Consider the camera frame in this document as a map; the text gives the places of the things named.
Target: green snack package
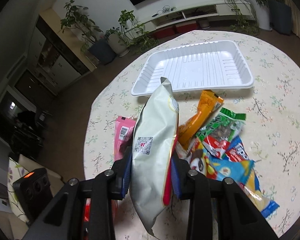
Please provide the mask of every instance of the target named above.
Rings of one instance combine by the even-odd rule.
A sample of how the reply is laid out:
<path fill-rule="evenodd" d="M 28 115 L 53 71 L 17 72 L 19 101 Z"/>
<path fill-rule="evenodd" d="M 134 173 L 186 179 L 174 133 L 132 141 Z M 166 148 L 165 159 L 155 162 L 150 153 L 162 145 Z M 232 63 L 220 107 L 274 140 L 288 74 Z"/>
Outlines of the green snack package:
<path fill-rule="evenodd" d="M 232 139 L 241 132 L 245 120 L 246 114 L 236 114 L 223 107 L 210 123 L 197 131 L 196 137 L 212 156 L 221 159 Z"/>

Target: metal screw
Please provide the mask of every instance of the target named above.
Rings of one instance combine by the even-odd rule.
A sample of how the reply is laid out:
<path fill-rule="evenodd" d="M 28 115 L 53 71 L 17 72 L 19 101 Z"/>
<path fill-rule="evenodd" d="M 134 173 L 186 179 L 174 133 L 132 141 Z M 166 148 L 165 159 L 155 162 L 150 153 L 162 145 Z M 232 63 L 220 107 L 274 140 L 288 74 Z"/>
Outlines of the metal screw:
<path fill-rule="evenodd" d="M 189 170 L 189 171 L 188 171 L 188 174 L 189 174 L 190 176 L 195 176 L 195 175 L 198 174 L 198 172 L 197 172 L 196 170 Z"/>
<path fill-rule="evenodd" d="M 77 183 L 78 183 L 78 179 L 76 179 L 76 178 L 73 178 L 73 179 L 69 180 L 69 184 L 70 184 L 71 186 L 73 186 L 73 185 L 75 185 L 75 184 L 77 184 Z"/>
<path fill-rule="evenodd" d="M 225 178 L 225 183 L 226 184 L 228 184 L 228 185 L 230 185 L 230 184 L 232 184 L 233 183 L 233 179 L 231 179 L 231 178 Z"/>
<path fill-rule="evenodd" d="M 113 170 L 106 170 L 105 171 L 105 175 L 106 176 L 111 176 L 111 175 L 113 175 L 114 174 L 114 171 Z"/>

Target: red storage box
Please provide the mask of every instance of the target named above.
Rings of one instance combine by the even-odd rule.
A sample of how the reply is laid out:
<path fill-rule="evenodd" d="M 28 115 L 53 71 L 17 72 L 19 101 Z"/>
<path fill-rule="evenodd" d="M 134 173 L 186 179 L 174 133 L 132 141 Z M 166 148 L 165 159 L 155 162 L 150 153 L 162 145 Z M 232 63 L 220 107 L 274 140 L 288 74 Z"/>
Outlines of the red storage box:
<path fill-rule="evenodd" d="M 176 34 L 176 32 L 174 30 L 174 26 L 168 26 L 168 27 L 165 27 L 165 28 L 162 28 L 162 29 L 156 31 L 155 33 L 153 33 L 153 36 L 156 39 L 161 39 L 164 37 L 171 36 L 173 34 Z"/>
<path fill-rule="evenodd" d="M 197 30 L 198 24 L 196 21 L 180 23 L 176 24 L 176 29 L 178 33 L 187 33 L 193 30 Z"/>

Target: gray plant pot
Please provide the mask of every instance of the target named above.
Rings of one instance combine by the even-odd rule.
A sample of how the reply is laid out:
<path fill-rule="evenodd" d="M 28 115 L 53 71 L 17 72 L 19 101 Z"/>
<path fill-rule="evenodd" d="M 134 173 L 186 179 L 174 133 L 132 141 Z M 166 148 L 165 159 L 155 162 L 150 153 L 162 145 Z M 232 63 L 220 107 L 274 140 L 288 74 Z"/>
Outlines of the gray plant pot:
<path fill-rule="evenodd" d="M 292 12 L 291 8 L 275 0 L 269 0 L 269 9 L 273 28 L 281 34 L 289 34 L 292 30 Z"/>
<path fill-rule="evenodd" d="M 103 65 L 106 65 L 114 60 L 115 52 L 111 49 L 105 39 L 98 40 L 93 44 L 88 51 L 95 56 Z"/>

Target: white snack bag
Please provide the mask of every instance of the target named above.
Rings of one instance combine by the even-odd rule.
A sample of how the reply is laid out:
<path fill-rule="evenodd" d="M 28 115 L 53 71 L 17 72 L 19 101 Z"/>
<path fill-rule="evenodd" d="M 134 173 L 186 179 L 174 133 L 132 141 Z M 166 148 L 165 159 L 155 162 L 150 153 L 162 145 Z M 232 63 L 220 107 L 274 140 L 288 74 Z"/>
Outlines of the white snack bag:
<path fill-rule="evenodd" d="M 170 203 L 170 158 L 177 139 L 179 106 L 172 96 L 171 83 L 161 85 L 143 107 L 132 147 L 130 196 L 147 232 L 153 234 L 156 217 Z"/>

